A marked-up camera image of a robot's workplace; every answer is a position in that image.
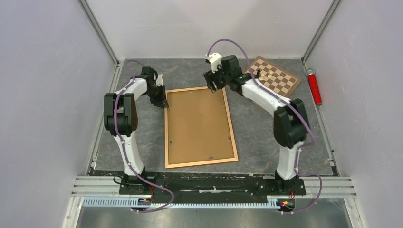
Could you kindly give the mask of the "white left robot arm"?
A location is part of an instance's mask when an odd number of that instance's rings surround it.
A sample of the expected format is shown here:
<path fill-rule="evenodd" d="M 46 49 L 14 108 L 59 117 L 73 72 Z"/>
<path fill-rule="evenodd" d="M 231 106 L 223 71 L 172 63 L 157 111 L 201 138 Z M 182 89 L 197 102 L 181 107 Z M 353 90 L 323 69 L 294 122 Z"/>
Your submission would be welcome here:
<path fill-rule="evenodd" d="M 145 177 L 145 166 L 141 161 L 135 138 L 138 127 L 136 100 L 146 95 L 152 105 L 168 108 L 162 75 L 149 66 L 133 76 L 128 84 L 115 93 L 104 96 L 104 126 L 118 144 L 124 162 L 121 185 L 131 185 L 138 194 L 148 191 L 151 182 Z"/>

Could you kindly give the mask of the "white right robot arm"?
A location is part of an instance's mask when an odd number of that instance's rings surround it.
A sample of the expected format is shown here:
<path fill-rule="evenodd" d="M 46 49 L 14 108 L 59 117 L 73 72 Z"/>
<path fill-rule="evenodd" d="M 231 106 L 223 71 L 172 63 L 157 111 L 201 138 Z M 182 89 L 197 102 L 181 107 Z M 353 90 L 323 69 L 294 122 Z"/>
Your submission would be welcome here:
<path fill-rule="evenodd" d="M 235 55 L 213 53 L 206 55 L 205 61 L 211 68 L 203 76 L 213 93 L 228 86 L 273 117 L 273 135 L 280 148 L 274 186 L 277 192 L 288 193 L 299 179 L 299 154 L 310 133 L 303 101 L 284 96 L 294 80 L 260 57 L 246 71 L 242 71 Z"/>

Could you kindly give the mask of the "wooden chessboard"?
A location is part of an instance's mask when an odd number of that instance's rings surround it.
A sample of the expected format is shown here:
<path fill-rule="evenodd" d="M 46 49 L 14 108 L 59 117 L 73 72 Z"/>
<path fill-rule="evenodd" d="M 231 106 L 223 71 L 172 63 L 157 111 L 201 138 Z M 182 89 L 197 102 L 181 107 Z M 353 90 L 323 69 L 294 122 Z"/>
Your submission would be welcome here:
<path fill-rule="evenodd" d="M 291 97 L 291 94 L 301 83 L 301 79 L 298 76 L 261 56 L 255 58 L 245 72 L 249 73 L 250 70 L 253 71 L 258 80 L 260 76 L 265 76 L 265 81 L 259 80 L 264 86 L 287 98 Z M 273 76 L 269 75 L 270 70 L 274 72 Z"/>

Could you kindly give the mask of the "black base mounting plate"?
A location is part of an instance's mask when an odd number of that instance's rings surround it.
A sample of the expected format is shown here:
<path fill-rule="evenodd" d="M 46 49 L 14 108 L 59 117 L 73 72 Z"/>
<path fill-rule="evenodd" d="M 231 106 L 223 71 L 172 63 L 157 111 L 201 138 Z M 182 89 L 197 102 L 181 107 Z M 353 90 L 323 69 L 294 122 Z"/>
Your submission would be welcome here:
<path fill-rule="evenodd" d="M 305 196 L 299 177 L 282 181 L 273 175 L 239 173 L 146 172 L 146 181 L 126 174 L 113 177 L 121 195 L 138 195 L 150 203 L 264 203 L 267 196 Z"/>

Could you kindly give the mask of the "red cylinder tool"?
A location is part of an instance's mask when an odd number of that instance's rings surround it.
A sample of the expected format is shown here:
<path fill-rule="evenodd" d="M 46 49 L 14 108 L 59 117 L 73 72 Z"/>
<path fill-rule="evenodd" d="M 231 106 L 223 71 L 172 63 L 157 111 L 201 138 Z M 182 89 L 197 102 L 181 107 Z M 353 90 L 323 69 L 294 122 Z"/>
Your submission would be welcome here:
<path fill-rule="evenodd" d="M 317 84 L 316 72 L 314 69 L 308 68 L 306 70 L 306 75 L 314 103 L 319 106 L 322 104 L 322 98 Z"/>

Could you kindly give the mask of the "aluminium table edge rail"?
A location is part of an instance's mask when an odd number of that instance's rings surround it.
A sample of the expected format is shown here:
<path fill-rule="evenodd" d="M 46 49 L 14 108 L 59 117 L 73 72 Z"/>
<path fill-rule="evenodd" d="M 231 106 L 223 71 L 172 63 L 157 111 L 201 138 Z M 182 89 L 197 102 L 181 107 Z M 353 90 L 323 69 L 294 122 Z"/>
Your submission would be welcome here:
<path fill-rule="evenodd" d="M 241 193 L 257 196 L 296 196 L 309 198 L 355 198 L 356 191 L 348 177 L 302 177 L 291 187 L 281 187 L 269 176 L 237 176 L 201 174 L 158 173 L 150 182 L 156 195 L 163 195 L 170 190 L 175 196 L 185 193 Z M 143 190 L 130 187 L 124 190 L 113 177 L 77 177 L 72 195 L 82 196 L 116 196 L 143 195 Z"/>

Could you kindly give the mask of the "left corner aluminium post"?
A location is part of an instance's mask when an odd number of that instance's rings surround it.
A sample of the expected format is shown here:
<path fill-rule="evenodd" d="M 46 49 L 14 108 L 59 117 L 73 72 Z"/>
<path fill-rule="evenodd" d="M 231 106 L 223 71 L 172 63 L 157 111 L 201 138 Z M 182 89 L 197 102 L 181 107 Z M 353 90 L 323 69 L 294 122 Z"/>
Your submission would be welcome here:
<path fill-rule="evenodd" d="M 110 60 L 112 61 L 112 63 L 115 66 L 118 66 L 120 61 L 117 58 L 115 52 L 113 51 L 109 41 L 107 40 L 107 37 L 106 37 L 105 33 L 103 32 L 98 20 L 96 19 L 96 16 L 93 13 L 88 1 L 87 0 L 78 0 L 78 3 L 80 5 L 80 7 L 82 8 L 84 14 L 86 15 L 88 22 L 90 23 L 90 25 L 92 26 L 93 30 L 95 31 L 97 37 L 101 41 L 101 43 L 102 43 L 104 49 L 106 50 Z"/>

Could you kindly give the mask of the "corner aluminium post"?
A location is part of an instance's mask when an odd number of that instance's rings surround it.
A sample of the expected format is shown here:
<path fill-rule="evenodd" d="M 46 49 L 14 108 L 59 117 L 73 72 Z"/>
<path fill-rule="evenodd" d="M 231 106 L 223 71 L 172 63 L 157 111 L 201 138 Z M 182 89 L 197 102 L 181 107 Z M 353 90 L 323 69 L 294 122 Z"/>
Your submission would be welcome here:
<path fill-rule="evenodd" d="M 301 58 L 301 61 L 303 63 L 305 63 L 309 59 L 311 54 L 313 53 L 316 45 L 318 44 L 320 38 L 322 37 L 323 33 L 325 32 L 329 22 L 331 21 L 334 13 L 338 9 L 341 2 L 342 2 L 341 0 L 333 0 L 331 2 L 328 10 L 326 11 L 324 17 L 322 18 L 316 32 L 314 33 L 308 47 L 306 48 L 306 50 Z"/>
<path fill-rule="evenodd" d="M 107 40 L 107 37 L 106 37 L 105 33 L 103 32 L 98 20 L 96 19 L 96 16 L 93 13 L 88 1 L 87 0 L 78 0 L 78 3 L 80 5 L 80 7 L 82 8 L 84 14 L 86 15 L 88 22 L 90 23 L 90 25 L 92 26 L 93 30 L 95 31 L 97 37 L 101 41 L 101 43 L 102 43 L 104 49 L 106 50 L 110 60 L 112 61 L 112 63 L 115 66 L 118 66 L 120 61 L 117 58 L 115 52 L 113 51 L 109 41 Z"/>

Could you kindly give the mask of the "right corner aluminium post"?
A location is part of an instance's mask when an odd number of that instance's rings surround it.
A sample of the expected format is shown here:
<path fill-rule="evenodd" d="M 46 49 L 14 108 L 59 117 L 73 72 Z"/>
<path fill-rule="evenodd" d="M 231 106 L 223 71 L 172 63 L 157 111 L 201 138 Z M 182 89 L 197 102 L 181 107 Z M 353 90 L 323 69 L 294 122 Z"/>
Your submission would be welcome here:
<path fill-rule="evenodd" d="M 322 37 L 323 33 L 325 32 L 329 22 L 331 21 L 334 13 L 338 9 L 341 2 L 342 2 L 341 0 L 333 0 L 331 2 L 328 10 L 326 11 L 324 17 L 322 18 L 316 32 L 314 33 L 308 47 L 306 48 L 306 50 L 301 58 L 301 61 L 303 63 L 305 63 L 309 59 L 311 54 L 313 53 L 316 45 L 318 44 L 320 38 Z"/>

